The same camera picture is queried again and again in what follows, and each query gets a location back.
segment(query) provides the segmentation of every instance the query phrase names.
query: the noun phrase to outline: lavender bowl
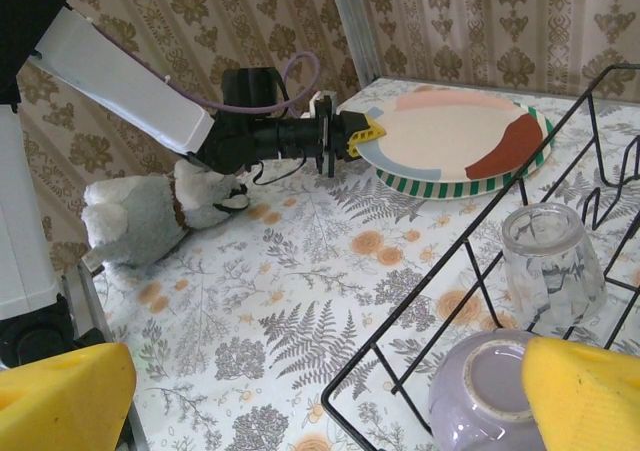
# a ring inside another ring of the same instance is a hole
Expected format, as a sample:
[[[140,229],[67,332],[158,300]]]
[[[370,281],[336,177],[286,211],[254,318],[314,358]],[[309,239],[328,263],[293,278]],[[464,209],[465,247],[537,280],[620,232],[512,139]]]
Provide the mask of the lavender bowl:
[[[496,329],[469,336],[440,363],[429,390],[441,451],[544,451],[522,389],[524,349],[535,335]]]

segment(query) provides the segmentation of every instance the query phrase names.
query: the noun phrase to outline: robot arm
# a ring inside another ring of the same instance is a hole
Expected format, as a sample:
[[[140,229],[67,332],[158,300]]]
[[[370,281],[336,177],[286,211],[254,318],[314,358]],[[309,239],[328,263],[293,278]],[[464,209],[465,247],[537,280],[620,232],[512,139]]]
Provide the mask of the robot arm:
[[[0,16],[0,364],[8,367],[71,350],[71,320],[49,260],[17,115],[16,75],[27,60],[167,148],[223,174],[261,160],[313,158],[319,172],[333,176],[336,159],[358,158],[355,143],[377,137],[365,115],[336,114],[330,93],[313,97],[309,118],[270,117],[303,97],[288,100],[285,93],[287,101],[276,104],[277,85],[284,85],[273,68],[229,70],[225,103],[198,103],[120,49],[67,0],[0,0]],[[218,113],[212,117],[202,104]]]

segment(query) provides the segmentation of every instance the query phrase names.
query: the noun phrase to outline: stuffed animal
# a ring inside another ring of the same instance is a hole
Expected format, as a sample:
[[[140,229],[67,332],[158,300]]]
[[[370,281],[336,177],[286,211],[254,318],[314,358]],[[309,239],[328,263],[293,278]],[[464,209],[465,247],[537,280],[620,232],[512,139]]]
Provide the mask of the stuffed animal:
[[[247,188],[223,176],[176,163],[173,176],[133,176],[87,187],[82,212],[91,245],[89,268],[133,277],[169,253],[190,230],[204,229],[249,206]]]

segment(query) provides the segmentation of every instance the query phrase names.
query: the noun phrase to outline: brown collar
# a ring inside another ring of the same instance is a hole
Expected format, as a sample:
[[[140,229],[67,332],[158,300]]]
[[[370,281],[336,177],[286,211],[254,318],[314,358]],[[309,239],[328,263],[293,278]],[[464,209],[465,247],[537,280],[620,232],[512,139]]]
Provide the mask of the brown collar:
[[[189,226],[187,226],[187,218],[184,215],[182,205],[180,204],[180,201],[178,201],[178,198],[176,196],[176,182],[174,180],[169,181],[169,186],[171,187],[171,197],[173,198],[173,212],[176,215],[176,221],[184,231],[189,231]]]

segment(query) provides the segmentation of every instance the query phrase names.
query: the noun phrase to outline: green striped rim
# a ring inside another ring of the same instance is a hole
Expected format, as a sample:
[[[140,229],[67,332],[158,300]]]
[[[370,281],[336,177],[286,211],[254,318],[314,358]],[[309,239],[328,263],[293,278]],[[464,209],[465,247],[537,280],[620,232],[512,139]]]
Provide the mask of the green striped rim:
[[[520,106],[523,109],[526,109],[529,114],[531,114],[538,122],[541,119],[544,119],[545,126],[544,129],[548,133],[553,130],[553,124],[544,116],[539,114],[535,109],[517,103],[514,104]],[[523,177],[526,177],[534,170],[542,166],[544,161],[551,154],[551,150],[555,145],[555,140],[551,140],[549,146],[547,146],[541,153],[536,156],[536,159],[528,169],[526,169],[523,173]],[[451,199],[451,198],[464,198],[477,196],[485,193],[489,193],[491,191],[497,191],[503,188],[509,180],[513,177],[513,173],[505,173],[501,176],[490,178],[490,179],[481,179],[477,181],[470,181],[468,183],[433,183],[426,182],[424,187],[424,192],[420,193],[420,185],[422,184],[420,181],[414,181],[412,179],[400,178],[394,176],[390,173],[382,171],[380,169],[376,169],[376,175],[380,178],[387,186],[392,189],[395,189],[403,194],[408,194],[413,197],[421,197],[421,198],[431,198],[431,199]],[[465,192],[465,184],[469,184],[468,190]],[[450,186],[453,186],[453,195],[448,197]]]

